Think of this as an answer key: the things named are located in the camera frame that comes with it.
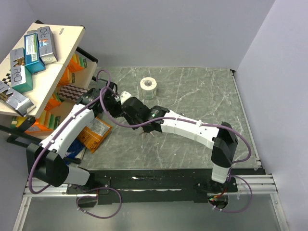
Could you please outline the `black key bunch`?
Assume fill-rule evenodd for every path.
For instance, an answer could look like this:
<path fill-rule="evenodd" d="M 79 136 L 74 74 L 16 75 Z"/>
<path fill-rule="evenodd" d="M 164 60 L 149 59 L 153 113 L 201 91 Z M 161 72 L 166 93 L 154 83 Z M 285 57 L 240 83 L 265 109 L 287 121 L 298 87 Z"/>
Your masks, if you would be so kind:
<path fill-rule="evenodd" d="M 140 133 L 140 135 L 141 135 L 143 138 L 145 138 L 148 134 L 151 135 L 152 137 L 154 137 L 154 134 L 153 134 L 152 132 L 144 132 L 144 131 L 143 131 L 143 132 Z"/>

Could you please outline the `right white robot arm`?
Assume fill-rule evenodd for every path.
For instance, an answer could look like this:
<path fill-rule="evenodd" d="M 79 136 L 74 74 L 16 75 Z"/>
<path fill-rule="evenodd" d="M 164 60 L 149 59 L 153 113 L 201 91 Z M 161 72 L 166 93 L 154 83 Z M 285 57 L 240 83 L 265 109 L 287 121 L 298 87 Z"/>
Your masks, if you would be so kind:
<path fill-rule="evenodd" d="M 211 149 L 213 169 L 210 186 L 216 192 L 227 186 L 227 177 L 238 145 L 238 139 L 229 123 L 223 122 L 221 127 L 212 127 L 201 120 L 184 117 L 161 106 L 150 109 L 126 91 L 120 94 L 120 102 L 123 116 L 129 125 L 148 122 L 142 125 L 144 133 L 158 131 L 175 134 Z"/>

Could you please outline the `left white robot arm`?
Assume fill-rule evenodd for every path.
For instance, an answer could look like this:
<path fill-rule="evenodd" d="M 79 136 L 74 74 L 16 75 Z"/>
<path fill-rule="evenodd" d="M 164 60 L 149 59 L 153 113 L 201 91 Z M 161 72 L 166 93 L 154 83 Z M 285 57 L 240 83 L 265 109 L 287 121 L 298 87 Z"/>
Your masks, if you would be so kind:
<path fill-rule="evenodd" d="M 94 174 L 83 168 L 68 166 L 64 157 L 84 127 L 102 113 L 99 94 L 104 87 L 117 91 L 117 84 L 99 79 L 95 88 L 83 93 L 77 99 L 71 112 L 51 135 L 40 144 L 32 143 L 27 147 L 29 183 L 33 178 L 37 178 L 54 187 L 68 183 L 78 185 L 83 193 L 94 190 Z"/>

